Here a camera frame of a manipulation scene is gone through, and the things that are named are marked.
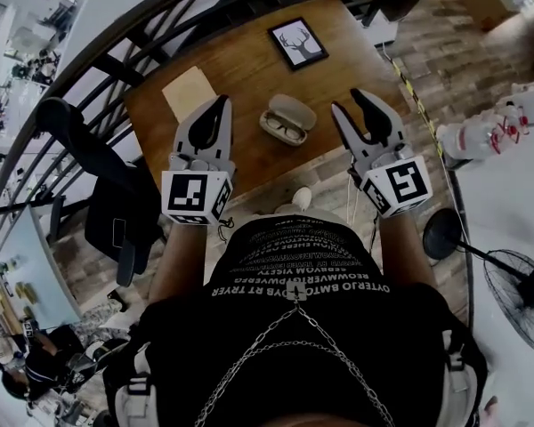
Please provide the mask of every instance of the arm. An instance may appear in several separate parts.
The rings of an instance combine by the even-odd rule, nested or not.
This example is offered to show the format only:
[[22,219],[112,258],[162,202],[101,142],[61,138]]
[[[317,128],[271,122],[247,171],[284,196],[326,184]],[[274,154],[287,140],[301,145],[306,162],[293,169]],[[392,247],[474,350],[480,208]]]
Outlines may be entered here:
[[431,264],[425,256],[410,213],[380,220],[384,276],[394,285],[425,283],[437,289]]
[[35,337],[40,343],[42,343],[42,348],[44,350],[49,352],[52,356],[57,354],[57,346],[55,346],[55,343],[53,343],[48,336],[43,335],[40,332],[36,332]]
[[207,227],[174,224],[149,290],[149,303],[204,285]]

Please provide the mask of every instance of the metal railing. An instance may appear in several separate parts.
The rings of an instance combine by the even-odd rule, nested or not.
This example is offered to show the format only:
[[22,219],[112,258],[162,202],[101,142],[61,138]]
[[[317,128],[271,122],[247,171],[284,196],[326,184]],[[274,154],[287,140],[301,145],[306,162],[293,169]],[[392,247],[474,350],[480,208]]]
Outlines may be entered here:
[[[87,122],[87,126],[91,132],[95,133],[100,139],[109,143],[109,145],[115,145],[126,137],[131,131],[132,127],[128,120],[128,115],[124,108],[124,95],[127,90],[134,88],[142,84],[146,79],[145,71],[148,64],[152,60],[162,59],[162,47],[174,40],[181,34],[185,33],[191,28],[195,28],[199,24],[205,23],[207,20],[212,20],[218,13],[226,13],[229,9],[234,8],[236,5],[249,0],[221,0],[214,7],[200,12],[199,14],[191,17],[190,19],[179,22],[180,17],[175,17],[173,23],[168,29],[164,30],[164,33],[157,35],[157,30],[151,30],[149,36],[142,36],[143,39],[139,41],[139,33],[145,35],[144,30],[149,23],[155,18],[167,18],[177,5],[181,4],[193,4],[195,0],[144,0],[131,11],[127,12],[113,24],[100,33],[78,56],[60,73],[55,79],[53,84],[45,92],[42,100],[51,97],[63,98],[68,91],[79,81],[79,79],[91,68],[96,68],[99,71],[107,73],[108,76],[102,79],[88,94],[77,104],[77,108],[80,111],[87,109],[100,95],[105,92],[109,98],[106,100],[105,105],[101,112],[99,112],[94,118]],[[292,0],[287,2],[280,2],[278,7],[273,7],[263,10],[263,12],[256,12],[251,19],[259,17],[267,12],[276,11],[280,7],[287,4],[294,4],[303,0]],[[372,2],[367,1],[370,9],[368,12],[373,12],[376,8],[372,8]],[[233,23],[232,26],[238,25],[245,21],[238,20],[237,23]],[[223,27],[217,31],[229,29],[229,27]],[[121,43],[123,40],[130,40],[140,50],[132,54],[129,52],[124,61],[117,60],[110,55],[111,50]],[[160,68],[163,68],[167,62],[158,61]],[[3,194],[4,189],[7,186],[8,180],[14,172],[16,165],[24,153],[25,148],[28,146],[32,138],[36,134],[35,123],[35,111],[32,112],[27,122],[21,127],[20,132],[15,139],[12,147],[4,160],[2,168],[0,170],[0,197]],[[117,128],[122,128],[123,125],[128,124],[128,127],[124,131],[119,133],[113,138],[113,133]],[[83,169],[78,169],[75,173],[69,177],[77,166],[76,161],[71,161],[61,173],[56,173],[56,169],[60,163],[68,156],[68,152],[63,149],[59,155],[53,160],[49,167],[42,174],[37,181],[33,189],[19,202],[18,197],[20,193],[25,189],[28,180],[36,170],[40,161],[44,158],[44,155],[50,150],[55,143],[53,138],[50,138],[43,148],[36,155],[29,168],[26,169],[22,179],[18,183],[17,188],[11,195],[11,199],[6,208],[0,208],[0,238],[3,244],[7,238],[16,218],[9,223],[9,227],[4,230],[4,225],[7,222],[9,216],[15,214],[15,211],[20,210],[24,205],[30,204],[32,200],[39,200],[41,197],[47,197],[50,193],[53,193],[61,182],[66,180],[66,183],[55,193],[54,196],[59,197],[63,195],[66,190],[76,181],[76,179],[83,173]],[[50,176],[55,173],[57,178],[49,185],[43,195],[36,194],[40,192],[43,185],[46,184]]]

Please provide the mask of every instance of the shoe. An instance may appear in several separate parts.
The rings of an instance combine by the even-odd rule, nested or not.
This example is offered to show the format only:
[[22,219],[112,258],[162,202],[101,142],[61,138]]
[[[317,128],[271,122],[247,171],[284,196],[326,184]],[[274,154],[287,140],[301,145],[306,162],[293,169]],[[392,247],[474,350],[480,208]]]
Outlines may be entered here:
[[301,212],[304,212],[311,205],[311,201],[312,201],[311,189],[308,187],[302,187],[296,191],[291,203],[300,207]]

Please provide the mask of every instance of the chain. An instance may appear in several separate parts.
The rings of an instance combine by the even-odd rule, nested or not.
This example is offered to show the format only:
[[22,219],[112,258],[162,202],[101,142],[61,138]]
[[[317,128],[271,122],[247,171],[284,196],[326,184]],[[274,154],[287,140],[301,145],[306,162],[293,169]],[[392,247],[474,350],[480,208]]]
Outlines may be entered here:
[[[315,329],[317,329],[320,334],[327,339],[328,344],[331,348],[327,348],[323,345],[320,345],[315,342],[306,342],[305,340],[297,341],[294,340],[292,342],[278,342],[278,343],[272,343],[267,346],[263,346],[262,348],[257,348],[257,346],[264,340],[265,336],[275,329],[282,321],[292,316],[295,312],[298,312],[302,317],[304,317],[311,326],[313,326]],[[247,349],[247,351],[243,354],[243,356],[235,363],[231,368],[227,371],[225,376],[222,378],[220,383],[217,385],[217,387],[214,389],[214,392],[212,392],[212,395],[207,400],[206,404],[202,408],[202,410],[199,413],[198,419],[196,420],[195,427],[203,427],[203,425],[206,423],[206,419],[209,416],[209,414],[214,409],[215,403],[217,400],[223,395],[225,388],[230,383],[230,381],[233,379],[235,374],[241,369],[243,364],[246,362],[246,360],[252,358],[253,356],[256,356],[258,354],[261,354],[264,351],[267,350],[273,350],[275,348],[281,348],[284,346],[309,346],[312,348],[316,348],[317,350],[323,350],[337,358],[339,358],[342,362],[346,364],[348,367],[348,370],[350,373],[358,380],[358,382],[362,385],[364,388],[364,391],[366,392],[366,395],[368,396],[368,399],[372,403],[372,405],[377,409],[379,414],[382,416],[382,419],[384,419],[385,424],[387,427],[395,427],[395,424],[393,423],[392,416],[388,412],[385,405],[380,402],[380,400],[377,397],[376,392],[368,386],[366,383],[366,380],[364,380],[364,376],[362,375],[362,372],[358,369],[356,364],[354,364],[351,360],[349,360],[346,355],[341,352],[338,347],[336,346],[336,342],[334,339],[325,331],[319,323],[316,321],[316,319],[310,317],[306,311],[303,310],[303,308],[299,305],[299,302],[297,299],[295,299],[295,307],[292,310],[289,310],[279,319],[276,321],[273,321],[271,324],[269,324],[269,327],[266,331],[261,332],[257,338],[255,339],[254,343]]]

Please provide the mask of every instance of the fan base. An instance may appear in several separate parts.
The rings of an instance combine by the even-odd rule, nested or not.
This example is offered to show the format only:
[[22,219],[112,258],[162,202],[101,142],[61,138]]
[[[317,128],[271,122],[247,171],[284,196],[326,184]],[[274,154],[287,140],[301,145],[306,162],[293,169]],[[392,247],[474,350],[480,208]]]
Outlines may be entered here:
[[425,254],[434,260],[444,260],[456,249],[461,238],[461,221],[453,209],[441,209],[425,225]]

